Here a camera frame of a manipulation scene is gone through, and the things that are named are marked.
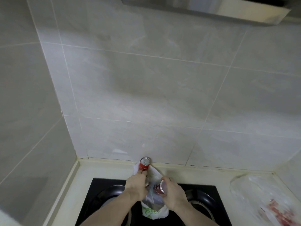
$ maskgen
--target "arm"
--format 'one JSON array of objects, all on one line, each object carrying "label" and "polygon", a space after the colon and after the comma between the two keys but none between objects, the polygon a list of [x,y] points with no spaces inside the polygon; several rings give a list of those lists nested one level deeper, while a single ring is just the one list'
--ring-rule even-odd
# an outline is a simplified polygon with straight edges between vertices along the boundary
[{"label": "arm", "polygon": [[186,194],[181,186],[167,177],[162,179],[167,185],[167,195],[162,195],[164,203],[181,218],[186,226],[218,226],[204,214],[194,209],[187,201]]},{"label": "arm", "polygon": [[120,226],[130,208],[137,201],[145,198],[146,175],[146,171],[138,171],[137,174],[129,177],[123,193],[89,216],[81,226]]}]

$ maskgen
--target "wall tile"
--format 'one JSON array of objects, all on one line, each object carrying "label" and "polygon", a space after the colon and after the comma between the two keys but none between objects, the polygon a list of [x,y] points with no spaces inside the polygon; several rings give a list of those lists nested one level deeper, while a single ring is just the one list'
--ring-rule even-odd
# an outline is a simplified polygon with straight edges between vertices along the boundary
[{"label": "wall tile", "polygon": [[61,43],[50,0],[28,0],[41,42]]},{"label": "wall tile", "polygon": [[185,164],[198,129],[139,124],[126,121],[81,119],[88,155],[93,158]]},{"label": "wall tile", "polygon": [[276,170],[277,175],[301,201],[301,151],[285,165]]},{"label": "wall tile", "polygon": [[0,46],[38,42],[26,0],[0,0]]},{"label": "wall tile", "polygon": [[64,115],[77,115],[62,45],[42,43],[49,72]]},{"label": "wall tile", "polygon": [[246,31],[246,25],[226,19],[126,6],[121,0],[53,3],[67,45],[230,65]]},{"label": "wall tile", "polygon": [[233,67],[301,75],[301,27],[282,22],[277,26],[251,26]]},{"label": "wall tile", "polygon": [[227,67],[64,46],[85,117],[202,127]]},{"label": "wall tile", "polygon": [[1,210],[20,225],[42,225],[76,159],[61,118],[0,185]]},{"label": "wall tile", "polygon": [[301,137],[301,78],[231,68],[205,129]]},{"label": "wall tile", "polygon": [[40,44],[0,49],[0,181],[62,117]]},{"label": "wall tile", "polygon": [[299,139],[202,130],[187,165],[273,171],[300,146]]},{"label": "wall tile", "polygon": [[78,117],[64,116],[72,139],[75,152],[78,157],[88,157],[87,146],[84,142],[80,122]]}]

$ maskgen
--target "left hand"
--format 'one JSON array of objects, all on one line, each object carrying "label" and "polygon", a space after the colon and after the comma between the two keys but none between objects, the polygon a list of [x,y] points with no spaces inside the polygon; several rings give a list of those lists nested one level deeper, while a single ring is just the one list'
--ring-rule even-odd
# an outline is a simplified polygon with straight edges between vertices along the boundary
[{"label": "left hand", "polygon": [[147,171],[142,172],[139,170],[137,174],[130,176],[126,180],[126,186],[123,192],[129,193],[132,201],[142,201],[146,197],[148,193],[145,188],[145,178],[147,174]]}]

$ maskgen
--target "hand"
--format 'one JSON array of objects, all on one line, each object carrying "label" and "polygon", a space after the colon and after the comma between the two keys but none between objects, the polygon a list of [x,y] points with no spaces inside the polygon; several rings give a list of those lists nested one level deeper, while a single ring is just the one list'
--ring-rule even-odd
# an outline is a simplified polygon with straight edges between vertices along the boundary
[{"label": "hand", "polygon": [[126,180],[126,186],[123,192],[129,193],[130,198],[134,203],[142,201],[148,193],[145,188],[145,178],[147,174],[147,171],[142,172],[139,170],[137,174],[130,176]]},{"label": "hand", "polygon": [[185,191],[181,186],[175,182],[172,182],[168,177],[163,177],[161,180],[164,180],[167,185],[167,194],[163,194],[162,197],[165,205],[170,210],[177,213],[179,206],[189,204]]}]

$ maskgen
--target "can lid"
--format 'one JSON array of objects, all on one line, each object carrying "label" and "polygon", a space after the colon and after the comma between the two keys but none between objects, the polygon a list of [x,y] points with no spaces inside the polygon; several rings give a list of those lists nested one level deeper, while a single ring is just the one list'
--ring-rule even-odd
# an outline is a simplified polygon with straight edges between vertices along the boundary
[{"label": "can lid", "polygon": [[167,194],[167,185],[164,180],[160,182],[160,190],[162,191],[162,193]]},{"label": "can lid", "polygon": [[145,178],[145,187],[147,187],[150,183],[150,179],[148,177]]},{"label": "can lid", "polygon": [[142,165],[148,166],[148,165],[151,163],[151,161],[150,161],[150,159],[149,159],[148,157],[143,157],[143,158],[140,160],[140,163],[141,163]]}]

